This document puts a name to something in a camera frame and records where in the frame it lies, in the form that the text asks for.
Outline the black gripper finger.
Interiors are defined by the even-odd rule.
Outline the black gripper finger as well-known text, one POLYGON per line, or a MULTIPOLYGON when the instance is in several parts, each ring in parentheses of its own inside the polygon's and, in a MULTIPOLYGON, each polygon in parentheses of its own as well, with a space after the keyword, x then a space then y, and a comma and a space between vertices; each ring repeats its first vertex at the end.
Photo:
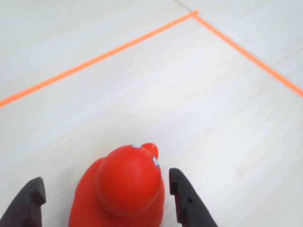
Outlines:
POLYGON ((2 227, 41 227, 41 206, 46 203, 45 185, 41 177, 27 182, 12 200, 0 219, 2 227))
POLYGON ((177 222, 183 227, 217 227, 191 182, 178 168, 169 169, 169 191, 175 197, 177 222))

